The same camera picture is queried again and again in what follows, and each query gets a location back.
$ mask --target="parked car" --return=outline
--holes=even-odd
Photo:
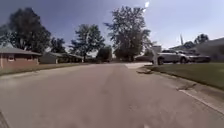
[[[181,64],[186,64],[188,62],[210,62],[210,57],[175,50],[163,50],[161,53],[158,53],[159,65],[162,65],[163,63],[178,62],[180,62]]]
[[[206,63],[211,61],[211,58],[209,56],[200,55],[192,52],[184,52],[184,51],[177,51],[177,52],[180,54],[184,54],[187,57],[188,62]]]
[[[175,50],[163,50],[158,53],[158,64],[163,63],[188,63],[188,57],[185,54],[179,53]]]

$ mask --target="sky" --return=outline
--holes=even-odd
[[[210,39],[224,37],[223,0],[0,0],[0,25],[19,8],[32,7],[42,24],[53,37],[64,38],[68,46],[75,39],[80,24],[97,24],[107,44],[108,30],[104,22],[111,22],[111,11],[122,6],[144,7],[146,28],[150,39],[163,48],[193,41],[199,34]]]

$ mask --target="car wheel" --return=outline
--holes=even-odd
[[[158,65],[163,65],[164,64],[164,59],[163,58],[159,58],[158,59]]]
[[[180,63],[181,64],[186,64],[187,63],[187,59],[186,58],[181,58],[180,59]]]

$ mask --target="lawn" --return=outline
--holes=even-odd
[[[39,70],[46,70],[46,69],[54,69],[54,68],[64,68],[64,67],[72,67],[84,64],[41,64],[35,67],[23,68],[23,69],[1,69],[0,76],[2,75],[9,75],[9,74],[16,74],[16,73],[23,73],[23,72],[33,72]]]
[[[179,76],[224,90],[224,63],[169,64],[157,68],[146,67],[153,71]]]

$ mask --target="asphalt road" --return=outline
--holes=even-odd
[[[124,64],[0,80],[10,128],[223,128],[224,116]]]

